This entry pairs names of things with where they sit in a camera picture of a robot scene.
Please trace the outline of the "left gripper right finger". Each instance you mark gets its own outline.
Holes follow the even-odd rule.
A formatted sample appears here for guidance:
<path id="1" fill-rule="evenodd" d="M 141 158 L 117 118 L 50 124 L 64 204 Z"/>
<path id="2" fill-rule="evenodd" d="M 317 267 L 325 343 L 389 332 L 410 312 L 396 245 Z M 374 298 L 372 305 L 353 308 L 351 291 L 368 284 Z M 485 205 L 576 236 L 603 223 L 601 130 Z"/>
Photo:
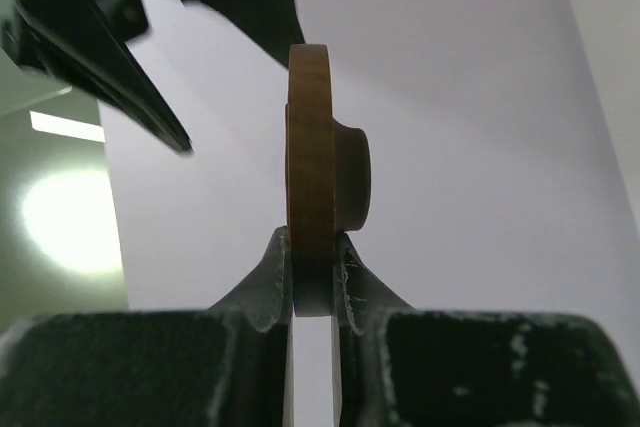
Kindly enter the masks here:
<path id="1" fill-rule="evenodd" d="M 419 310 L 346 234 L 333 271 L 338 426 L 635 426 L 639 398 L 588 318 Z"/>

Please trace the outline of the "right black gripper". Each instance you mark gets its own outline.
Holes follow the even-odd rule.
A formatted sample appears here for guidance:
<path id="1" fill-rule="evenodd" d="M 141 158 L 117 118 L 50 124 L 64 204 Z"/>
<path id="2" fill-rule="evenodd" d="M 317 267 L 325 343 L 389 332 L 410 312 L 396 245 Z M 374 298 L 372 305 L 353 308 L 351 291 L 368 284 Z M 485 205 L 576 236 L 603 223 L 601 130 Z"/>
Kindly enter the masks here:
<path id="1" fill-rule="evenodd" d="M 141 0 L 14 0 L 2 48 L 16 66 L 109 104 L 187 154 L 188 133 L 127 46 L 148 27 Z"/>

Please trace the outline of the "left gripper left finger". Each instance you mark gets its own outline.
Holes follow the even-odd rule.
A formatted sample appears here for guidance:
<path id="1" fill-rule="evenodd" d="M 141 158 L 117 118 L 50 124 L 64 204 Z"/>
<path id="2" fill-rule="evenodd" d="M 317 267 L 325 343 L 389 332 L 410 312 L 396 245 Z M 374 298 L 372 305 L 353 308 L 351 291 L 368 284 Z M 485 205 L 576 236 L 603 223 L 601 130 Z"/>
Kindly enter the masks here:
<path id="1" fill-rule="evenodd" d="M 31 317 L 1 337 L 5 426 L 288 426 L 288 233 L 205 310 Z"/>

